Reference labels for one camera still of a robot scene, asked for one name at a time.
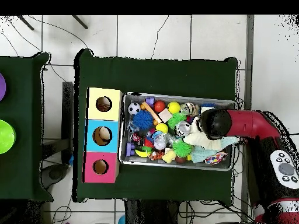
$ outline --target purple bowl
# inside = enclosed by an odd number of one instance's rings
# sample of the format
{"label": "purple bowl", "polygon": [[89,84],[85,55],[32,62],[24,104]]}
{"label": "purple bowl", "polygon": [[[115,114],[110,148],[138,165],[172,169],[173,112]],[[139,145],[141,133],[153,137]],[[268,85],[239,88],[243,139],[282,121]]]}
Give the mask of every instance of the purple bowl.
{"label": "purple bowl", "polygon": [[4,77],[0,73],[0,101],[3,99],[6,91],[6,83]]}

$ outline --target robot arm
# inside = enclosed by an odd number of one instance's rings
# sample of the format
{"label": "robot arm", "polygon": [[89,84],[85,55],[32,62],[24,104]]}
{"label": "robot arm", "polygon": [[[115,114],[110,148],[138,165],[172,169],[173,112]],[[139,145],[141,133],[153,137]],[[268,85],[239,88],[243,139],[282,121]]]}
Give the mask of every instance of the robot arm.
{"label": "robot arm", "polygon": [[248,139],[260,201],[252,202],[255,221],[299,224],[299,176],[277,127],[259,111],[211,109],[200,117],[210,138]]}

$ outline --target green bowl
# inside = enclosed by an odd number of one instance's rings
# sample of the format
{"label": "green bowl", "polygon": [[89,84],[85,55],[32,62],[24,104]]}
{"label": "green bowl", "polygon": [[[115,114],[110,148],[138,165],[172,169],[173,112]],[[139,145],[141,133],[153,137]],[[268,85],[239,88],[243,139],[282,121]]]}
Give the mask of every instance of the green bowl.
{"label": "green bowl", "polygon": [[16,141],[16,132],[10,124],[0,120],[0,154],[10,150]]}

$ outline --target gray metal tray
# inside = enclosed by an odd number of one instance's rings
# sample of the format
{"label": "gray metal tray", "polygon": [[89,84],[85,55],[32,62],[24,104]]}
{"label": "gray metal tray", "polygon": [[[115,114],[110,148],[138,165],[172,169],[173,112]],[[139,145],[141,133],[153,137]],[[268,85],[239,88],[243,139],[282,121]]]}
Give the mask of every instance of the gray metal tray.
{"label": "gray metal tray", "polygon": [[204,103],[213,103],[217,108],[235,109],[235,102],[232,100],[214,100],[214,99],[202,99],[194,97],[182,97],[182,96],[168,96],[160,94],[146,94],[146,93],[126,93],[123,96],[123,108],[121,115],[124,120],[120,127],[120,145],[119,145],[119,161],[124,165],[145,165],[145,166],[161,166],[161,167],[177,167],[181,169],[203,169],[203,170],[216,170],[216,171],[228,171],[232,168],[232,155],[234,150],[234,145],[227,147],[228,155],[225,160],[222,160],[218,164],[210,165],[204,162],[193,163],[191,160],[186,161],[184,164],[177,164],[176,161],[172,161],[170,164],[164,162],[162,159],[152,161],[149,158],[130,156],[126,157],[126,145],[129,138],[129,131],[127,130],[127,124],[131,120],[131,115],[128,113],[128,106],[132,102],[141,104],[145,101],[147,97],[155,97],[155,100],[162,100],[165,105],[169,102],[176,101],[180,104],[186,102],[192,102],[193,104],[198,104],[199,106]]}

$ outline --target blue spiky ball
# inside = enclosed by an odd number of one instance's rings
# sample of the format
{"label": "blue spiky ball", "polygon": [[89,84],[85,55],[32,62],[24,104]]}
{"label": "blue spiky ball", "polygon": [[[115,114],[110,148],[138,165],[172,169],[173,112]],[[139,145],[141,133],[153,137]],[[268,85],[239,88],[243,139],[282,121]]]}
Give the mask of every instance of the blue spiky ball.
{"label": "blue spiky ball", "polygon": [[153,125],[153,117],[149,111],[141,110],[133,117],[133,123],[141,130],[150,129]]}

